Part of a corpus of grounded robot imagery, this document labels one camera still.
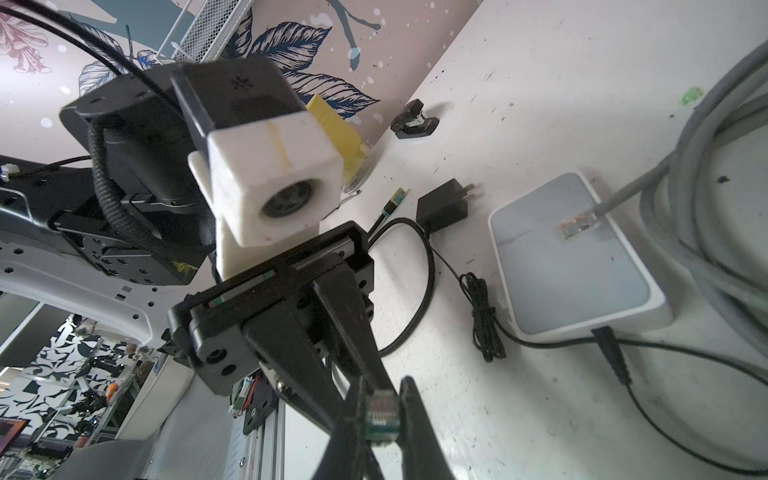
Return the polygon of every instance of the white table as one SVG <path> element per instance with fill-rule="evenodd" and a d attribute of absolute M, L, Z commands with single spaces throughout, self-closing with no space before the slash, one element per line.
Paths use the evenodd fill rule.
<path fill-rule="evenodd" d="M 437 131 L 413 141 L 388 132 L 372 150 L 379 164 L 363 192 L 323 227 L 347 220 L 369 227 L 397 187 L 411 194 L 396 216 L 413 218 L 416 200 L 452 177 L 479 185 L 469 218 L 434 235 L 432 244 L 459 272 L 486 278 L 507 321 L 488 214 L 573 170 L 608 197 L 674 147 L 693 108 L 678 104 L 688 88 L 708 91 L 766 37 L 768 3 L 760 0 L 485 0 L 413 95 L 441 119 Z M 722 166 L 732 185 L 765 181 L 765 168 L 748 168 L 750 158 L 764 165 L 768 139 L 760 137 L 768 136 L 760 132 L 729 147 L 741 162 L 738 171 Z M 765 199 L 762 193 L 761 204 L 744 208 L 753 213 Z M 637 198 L 614 219 L 676 314 L 671 327 L 647 338 L 768 367 L 652 243 Z M 383 346 L 421 300 L 426 262 L 407 228 L 382 238 L 372 256 L 372 327 Z M 470 307 L 439 261 L 438 269 L 422 324 L 384 363 L 396 383 L 406 374 L 415 378 L 456 478 L 738 478 L 652 430 L 595 346 L 541 352 L 505 342 L 508 358 L 485 363 L 471 342 Z M 765 468 L 764 388 L 687 356 L 629 348 L 626 355 L 638 396 L 672 435 L 745 467 L 762 459 Z M 309 478 L 324 448 L 322 435 L 292 447 L 296 431 L 306 435 L 303 423 L 289 418 L 286 480 Z M 399 460 L 396 449 L 379 455 L 387 478 L 400 478 Z"/>

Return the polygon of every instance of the screw hole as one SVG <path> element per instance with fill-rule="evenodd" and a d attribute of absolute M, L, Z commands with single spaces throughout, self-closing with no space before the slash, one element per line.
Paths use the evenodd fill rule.
<path fill-rule="evenodd" d="M 222 376 L 229 376 L 232 375 L 232 372 L 237 370 L 237 367 L 235 365 L 227 365 L 221 370 Z"/>
<path fill-rule="evenodd" d="M 218 363 L 227 357 L 227 349 L 217 349 L 213 352 L 209 353 L 207 357 L 205 357 L 205 361 L 208 362 L 210 365 L 213 365 L 214 363 Z"/>
<path fill-rule="evenodd" d="M 299 299 L 299 301 L 296 303 L 296 308 L 299 310 L 304 310 L 310 305 L 310 298 L 307 296 L 303 296 Z"/>

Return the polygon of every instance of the black power adapter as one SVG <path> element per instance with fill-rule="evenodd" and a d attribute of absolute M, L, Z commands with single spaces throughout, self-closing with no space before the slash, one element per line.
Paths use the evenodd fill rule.
<path fill-rule="evenodd" d="M 467 200 L 471 197 L 468 193 L 473 188 L 473 184 L 462 187 L 455 178 L 445 182 L 419 198 L 416 223 L 429 235 L 465 219 L 468 213 Z"/>

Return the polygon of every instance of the gray cable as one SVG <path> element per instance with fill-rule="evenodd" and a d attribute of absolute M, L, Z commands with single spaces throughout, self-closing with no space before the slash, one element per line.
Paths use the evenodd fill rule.
<path fill-rule="evenodd" d="M 712 307 L 765 356 L 768 273 L 755 270 L 717 221 L 708 172 L 712 150 L 768 124 L 768 94 L 744 103 L 767 81 L 768 41 L 717 82 L 692 113 L 671 154 L 591 211 L 599 219 L 642 192 L 641 218 L 651 237 L 691 272 Z M 664 176 L 669 177 L 674 230 L 656 214 L 655 194 Z"/>

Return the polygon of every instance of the black clamp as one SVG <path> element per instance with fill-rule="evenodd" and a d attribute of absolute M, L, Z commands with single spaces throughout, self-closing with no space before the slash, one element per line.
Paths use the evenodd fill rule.
<path fill-rule="evenodd" d="M 416 98 L 411 100 L 403 108 L 402 113 L 392 120 L 389 128 L 395 132 L 397 138 L 417 138 L 431 135 L 440 123 L 439 118 L 424 118 L 422 109 L 424 104 Z"/>

